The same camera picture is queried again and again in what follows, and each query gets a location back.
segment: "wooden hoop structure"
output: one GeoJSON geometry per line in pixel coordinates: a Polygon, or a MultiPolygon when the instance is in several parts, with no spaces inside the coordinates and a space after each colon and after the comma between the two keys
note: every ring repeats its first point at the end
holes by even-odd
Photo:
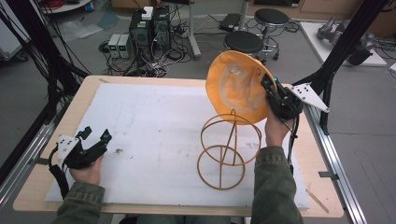
{"type": "Polygon", "coordinates": [[[217,115],[211,119],[209,119],[204,127],[201,130],[201,144],[202,147],[204,149],[204,151],[201,153],[201,155],[198,158],[198,162],[197,162],[197,170],[198,170],[198,174],[201,177],[201,179],[211,188],[213,189],[232,189],[234,187],[236,187],[244,178],[245,176],[245,170],[246,167],[245,165],[248,164],[249,162],[253,161],[254,159],[256,159],[257,155],[259,154],[260,148],[262,147],[262,132],[260,131],[260,129],[250,123],[247,119],[242,118],[241,116],[236,115],[236,112],[234,109],[232,109],[230,114],[221,114],[221,115],[217,115]],[[233,125],[233,127],[231,128],[230,131],[230,136],[228,137],[228,141],[227,141],[227,145],[213,145],[210,147],[207,147],[204,143],[204,132],[211,126],[215,125],[215,124],[219,124],[222,122],[229,122],[233,125]],[[237,144],[238,144],[238,125],[250,125],[257,133],[258,135],[258,139],[259,139],[259,146],[257,148],[257,152],[254,154],[254,156],[250,159],[248,159],[247,161],[244,161],[243,156],[237,151],[237,144]],[[233,141],[233,147],[230,146],[232,138],[234,136],[234,141],[233,141]],[[214,148],[219,148],[220,149],[220,156],[219,158],[216,158],[213,154],[211,154],[209,152],[210,149],[214,149],[214,148]],[[231,152],[233,152],[233,162],[226,162],[224,161],[227,155],[228,150],[231,150],[231,152]],[[214,186],[210,183],[208,183],[204,176],[202,175],[201,169],[200,169],[200,162],[201,162],[201,158],[203,157],[203,155],[207,154],[213,161],[219,163],[219,186],[214,186]],[[243,172],[241,174],[241,178],[232,186],[230,187],[223,187],[222,186],[222,168],[223,165],[225,166],[242,166],[243,172]]]}

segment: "human hand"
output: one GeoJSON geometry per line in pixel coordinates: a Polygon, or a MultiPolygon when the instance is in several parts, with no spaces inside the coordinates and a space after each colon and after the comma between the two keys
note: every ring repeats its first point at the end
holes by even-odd
{"type": "Polygon", "coordinates": [[[267,104],[267,122],[265,123],[265,142],[268,147],[282,147],[283,139],[290,131],[293,120],[282,121],[274,114],[267,104]]]}
{"type": "Polygon", "coordinates": [[[99,157],[92,166],[83,168],[81,170],[70,169],[70,175],[77,182],[83,182],[93,185],[99,185],[100,183],[100,167],[104,156],[99,157]]]}

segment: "floor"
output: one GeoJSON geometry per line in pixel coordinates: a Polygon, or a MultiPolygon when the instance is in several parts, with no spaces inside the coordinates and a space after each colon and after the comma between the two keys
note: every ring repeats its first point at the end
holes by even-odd
{"type": "MultiPolygon", "coordinates": [[[[106,7],[106,2],[98,3],[99,7],[93,13],[77,9],[57,16],[59,23],[81,21],[85,26],[100,24],[104,28],[89,38],[67,42],[82,63],[96,75],[102,74],[106,69],[106,59],[98,51],[99,45],[112,34],[127,32],[128,16],[131,14],[113,12],[106,7]]],[[[223,10],[220,13],[235,12],[234,6],[223,10]]],[[[200,28],[195,32],[195,37],[202,52],[201,58],[170,65],[166,77],[205,79],[211,62],[223,51],[224,34],[205,35],[223,31],[204,12],[202,8],[197,8],[196,14],[204,16],[197,17],[194,23],[195,29],[200,28]]],[[[223,15],[213,16],[218,21],[223,18],[223,15]]],[[[61,49],[59,38],[54,38],[54,41],[61,49]]],[[[281,82],[295,82],[320,68],[320,60],[303,32],[283,32],[276,37],[276,41],[280,43],[279,59],[269,59],[266,66],[281,82]]],[[[396,61],[386,61],[386,67],[340,67],[333,81],[329,116],[332,141],[367,222],[384,224],[396,223],[396,175],[393,175],[396,170],[396,151],[393,149],[396,145],[396,78],[388,70],[396,61]]],[[[26,63],[12,60],[0,68],[0,94],[3,96],[0,101],[0,164],[3,164],[46,104],[46,88],[44,78],[31,60],[26,63]]],[[[14,211],[12,203],[17,193],[18,189],[1,209],[2,223],[49,223],[55,218],[54,213],[14,211]]],[[[103,215],[100,223],[110,223],[110,220],[111,215],[103,215]]],[[[304,222],[350,223],[347,216],[305,218],[304,222]]]]}

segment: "olive green sleeve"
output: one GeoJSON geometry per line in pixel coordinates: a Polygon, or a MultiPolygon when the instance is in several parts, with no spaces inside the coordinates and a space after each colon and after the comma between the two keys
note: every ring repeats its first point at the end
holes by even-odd
{"type": "Polygon", "coordinates": [[[104,195],[105,189],[100,186],[75,182],[52,223],[98,223],[104,195]]]}
{"type": "Polygon", "coordinates": [[[262,148],[254,173],[251,224],[303,223],[294,203],[296,184],[283,148],[262,148]]]}

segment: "stool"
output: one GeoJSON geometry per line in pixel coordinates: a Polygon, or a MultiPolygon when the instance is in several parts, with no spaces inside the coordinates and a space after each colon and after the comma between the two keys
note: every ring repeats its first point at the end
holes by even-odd
{"type": "Polygon", "coordinates": [[[264,29],[262,30],[262,42],[264,45],[262,51],[265,52],[265,55],[264,55],[264,59],[262,60],[262,63],[265,64],[266,62],[265,57],[267,56],[267,53],[275,50],[277,50],[277,52],[276,55],[274,56],[274,59],[277,60],[277,56],[279,53],[279,45],[277,43],[274,46],[271,46],[269,44],[269,40],[270,39],[274,40],[274,39],[268,36],[268,33],[270,32],[270,29],[279,28],[284,26],[286,23],[288,23],[289,17],[285,13],[279,10],[272,8],[262,8],[254,13],[254,20],[258,24],[264,26],[264,29]]]}
{"type": "Polygon", "coordinates": [[[224,48],[246,53],[254,58],[258,58],[263,47],[264,44],[257,35],[246,31],[234,31],[224,38],[224,48]]]}

